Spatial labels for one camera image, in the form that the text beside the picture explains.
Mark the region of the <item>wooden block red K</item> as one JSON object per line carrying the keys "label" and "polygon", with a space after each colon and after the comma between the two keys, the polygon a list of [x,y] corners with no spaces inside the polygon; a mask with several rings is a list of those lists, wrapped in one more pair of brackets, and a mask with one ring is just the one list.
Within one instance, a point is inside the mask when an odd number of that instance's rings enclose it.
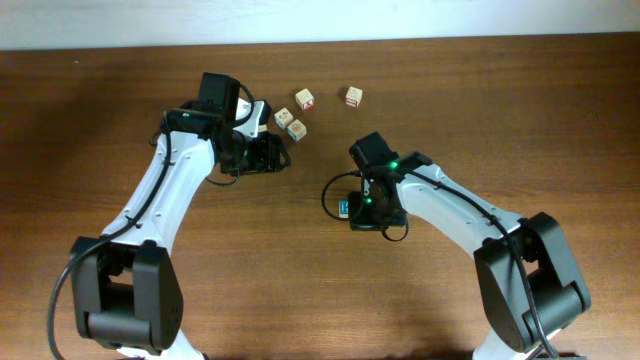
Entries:
{"label": "wooden block red K", "polygon": [[315,98],[308,88],[298,91],[294,97],[297,105],[303,111],[308,111],[315,106]]}

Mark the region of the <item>wooden block red side top right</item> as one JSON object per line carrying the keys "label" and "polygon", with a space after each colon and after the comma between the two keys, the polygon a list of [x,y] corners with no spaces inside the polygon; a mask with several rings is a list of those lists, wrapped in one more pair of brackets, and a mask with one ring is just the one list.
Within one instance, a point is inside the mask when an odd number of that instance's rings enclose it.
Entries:
{"label": "wooden block red side top right", "polygon": [[344,101],[345,104],[354,108],[358,108],[361,104],[363,98],[363,91],[359,88],[356,87],[349,87],[345,97],[344,97]]}

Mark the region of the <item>wooden block blue side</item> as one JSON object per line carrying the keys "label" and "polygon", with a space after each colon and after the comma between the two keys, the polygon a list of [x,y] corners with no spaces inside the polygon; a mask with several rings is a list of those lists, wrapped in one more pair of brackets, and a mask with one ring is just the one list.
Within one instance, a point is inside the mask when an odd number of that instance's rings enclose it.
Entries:
{"label": "wooden block blue side", "polygon": [[294,121],[294,116],[286,107],[284,107],[274,114],[274,120],[281,129],[287,129]]}

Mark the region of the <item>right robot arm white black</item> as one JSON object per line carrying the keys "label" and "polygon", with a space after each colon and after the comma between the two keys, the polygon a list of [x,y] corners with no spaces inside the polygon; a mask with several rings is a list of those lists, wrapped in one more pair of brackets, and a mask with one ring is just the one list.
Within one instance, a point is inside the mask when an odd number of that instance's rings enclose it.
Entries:
{"label": "right robot arm white black", "polygon": [[393,216],[423,219],[475,264],[490,324],[475,359],[559,358],[551,339],[589,310],[591,296],[559,223],[502,210],[457,184],[414,152],[351,149],[369,192],[360,207],[381,224]]}

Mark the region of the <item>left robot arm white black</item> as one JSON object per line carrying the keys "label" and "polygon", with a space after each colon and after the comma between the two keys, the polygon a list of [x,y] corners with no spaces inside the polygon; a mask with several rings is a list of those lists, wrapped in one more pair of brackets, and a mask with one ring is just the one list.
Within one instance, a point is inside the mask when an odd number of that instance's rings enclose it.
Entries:
{"label": "left robot arm white black", "polygon": [[271,107],[239,99],[225,119],[204,104],[163,114],[155,154],[133,195],[97,238],[79,237],[65,270],[79,335],[130,359],[203,359],[184,334],[171,262],[176,234],[214,169],[234,178],[290,164],[267,131]]}

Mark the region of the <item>wooden block blue H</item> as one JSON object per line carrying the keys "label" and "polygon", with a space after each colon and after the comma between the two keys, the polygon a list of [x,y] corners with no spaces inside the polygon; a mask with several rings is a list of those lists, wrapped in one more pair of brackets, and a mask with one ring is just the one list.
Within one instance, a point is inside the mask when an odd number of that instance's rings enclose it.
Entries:
{"label": "wooden block blue H", "polygon": [[348,200],[340,200],[339,201],[339,213],[338,216],[340,219],[347,220],[349,218],[349,201]]}

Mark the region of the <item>wooden block blue orange face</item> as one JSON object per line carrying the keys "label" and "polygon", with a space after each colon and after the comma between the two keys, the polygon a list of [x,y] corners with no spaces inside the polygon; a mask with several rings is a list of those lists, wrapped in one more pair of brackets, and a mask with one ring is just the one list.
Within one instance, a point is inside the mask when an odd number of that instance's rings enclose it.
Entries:
{"label": "wooden block blue orange face", "polygon": [[299,142],[307,134],[306,126],[298,119],[294,120],[287,127],[287,133],[296,142]]}

